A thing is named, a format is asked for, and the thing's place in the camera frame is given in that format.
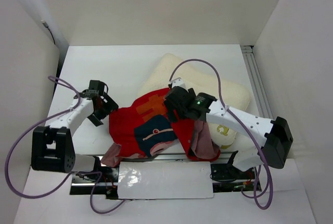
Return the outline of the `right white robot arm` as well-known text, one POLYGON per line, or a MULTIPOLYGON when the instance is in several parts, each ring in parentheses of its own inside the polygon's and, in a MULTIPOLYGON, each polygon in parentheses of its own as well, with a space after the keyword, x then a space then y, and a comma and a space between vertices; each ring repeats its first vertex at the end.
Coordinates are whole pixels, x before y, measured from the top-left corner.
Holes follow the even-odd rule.
POLYGON ((262 118, 245 111, 223 105, 206 93, 195 94, 193 89, 175 86, 164 101, 171 121, 181 119, 200 120, 225 126, 249 137, 254 147, 237 151, 227 165, 232 178, 239 178, 252 167, 267 165, 282 169, 289 154, 293 137, 286 119, 262 118))

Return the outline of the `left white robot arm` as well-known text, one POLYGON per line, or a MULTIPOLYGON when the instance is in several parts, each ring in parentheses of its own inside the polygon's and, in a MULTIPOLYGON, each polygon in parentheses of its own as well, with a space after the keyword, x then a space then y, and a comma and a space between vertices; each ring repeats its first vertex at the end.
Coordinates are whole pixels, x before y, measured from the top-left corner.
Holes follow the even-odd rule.
POLYGON ((101 126, 102 120, 118 108, 118 104, 105 91, 85 90, 76 95, 68 112, 60 114, 49 125, 33 130, 32 169, 83 172, 91 182, 101 179, 103 169, 99 158, 77 154, 72 137, 84 120, 88 119, 96 127, 101 126))

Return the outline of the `red patterned pillowcase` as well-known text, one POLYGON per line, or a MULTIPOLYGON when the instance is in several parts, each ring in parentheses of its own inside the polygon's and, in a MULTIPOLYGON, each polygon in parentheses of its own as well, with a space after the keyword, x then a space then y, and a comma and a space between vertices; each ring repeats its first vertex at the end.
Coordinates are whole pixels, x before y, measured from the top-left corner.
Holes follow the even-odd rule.
POLYGON ((109 134, 113 144, 101 163, 116 167, 123 159, 156 156, 178 140, 186 156, 194 161, 214 161, 221 151, 213 143, 209 126, 191 119, 171 122, 164 97, 168 88, 151 91, 137 98, 130 107, 109 115, 109 134))

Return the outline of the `cream pillow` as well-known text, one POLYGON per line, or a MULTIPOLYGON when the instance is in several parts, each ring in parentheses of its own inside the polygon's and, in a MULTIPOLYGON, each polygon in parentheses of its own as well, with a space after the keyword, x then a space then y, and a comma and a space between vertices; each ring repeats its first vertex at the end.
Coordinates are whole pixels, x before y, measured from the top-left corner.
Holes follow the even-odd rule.
MULTIPOLYGON (((141 97, 151 91, 166 88, 172 72, 182 61, 180 57, 173 54, 165 54, 140 87, 136 96, 141 97)), ((190 63, 185 63, 177 69, 173 77, 182 78, 186 87, 193 88, 196 93, 204 92, 219 98, 218 81, 215 74, 203 73, 190 63)), ((248 109, 251 95, 243 85, 221 79, 221 92, 225 104, 243 111, 248 109)), ((213 123, 209 124, 209 130, 212 140, 220 146, 222 151, 238 150, 236 144, 240 134, 236 131, 213 123)))

